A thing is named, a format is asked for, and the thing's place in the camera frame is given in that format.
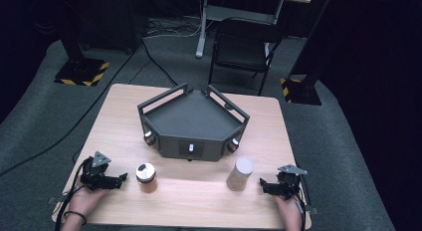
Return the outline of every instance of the black wristband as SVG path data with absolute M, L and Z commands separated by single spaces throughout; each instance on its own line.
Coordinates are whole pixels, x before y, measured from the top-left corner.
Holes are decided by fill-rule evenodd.
M 68 214 L 76 214 L 76 215 L 79 215 L 81 218 L 83 218 L 84 223 L 82 225 L 85 225 L 87 223 L 87 218 L 82 213 L 79 213 L 79 212 L 76 212 L 76 211 L 67 211 L 63 215 L 65 216 L 65 218 L 67 218 Z

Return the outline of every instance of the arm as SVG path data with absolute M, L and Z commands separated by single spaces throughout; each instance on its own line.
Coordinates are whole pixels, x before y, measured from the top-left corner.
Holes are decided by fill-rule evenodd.
M 278 195 L 273 195 L 273 198 L 279 208 L 280 217 L 282 218 L 286 231 L 300 231 L 302 217 L 296 204 L 296 199 L 292 197 L 289 200 L 284 200 Z
M 85 217 L 88 217 L 100 203 L 100 200 L 109 193 L 109 189 L 96 189 L 91 191 L 88 188 L 81 188 L 71 199 L 69 210 L 78 212 Z M 65 224 L 62 226 L 62 231 L 81 230 L 85 220 L 78 214 L 69 213 Z

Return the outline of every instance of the wooden table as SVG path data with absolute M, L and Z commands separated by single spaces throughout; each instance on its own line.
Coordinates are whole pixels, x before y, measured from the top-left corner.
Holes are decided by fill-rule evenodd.
M 226 97 L 251 118 L 233 154 L 218 162 L 163 158 L 143 140 L 137 105 L 168 89 L 113 85 L 64 190 L 69 190 L 78 166 L 98 150 L 111 159 L 105 175 L 128 173 L 121 189 L 113 190 L 88 218 L 90 223 L 204 228 L 280 229 L 277 206 L 262 192 L 259 178 L 276 182 L 278 167 L 295 164 L 279 102 L 276 99 Z M 226 178 L 240 156 L 255 163 L 246 189 L 230 190 Z M 152 163 L 158 188 L 142 193 L 136 168 Z M 307 228 L 311 219 L 307 218 Z
M 265 22 L 276 24 L 277 21 L 279 20 L 279 14 L 283 6 L 283 1 L 285 0 L 279 0 L 279 3 L 277 5 L 277 8 L 274 14 L 263 14 L 263 13 L 245 11 L 245 10 L 226 8 L 226 7 L 217 6 L 217 5 L 209 5 L 208 0 L 204 0 L 203 6 L 202 6 L 202 16 L 201 16 L 201 34 L 199 35 L 198 47 L 196 49 L 195 57 L 200 59 L 202 58 L 203 53 L 204 53 L 204 46 L 205 46 L 205 39 L 206 39 L 205 29 L 206 29 L 207 20 L 221 21 L 223 19 L 230 18 L 230 17 L 238 17 L 238 18 L 259 20 L 259 21 L 265 21 Z M 289 1 L 295 1 L 295 2 L 300 2 L 300 3 L 311 2 L 311 0 L 289 0 Z

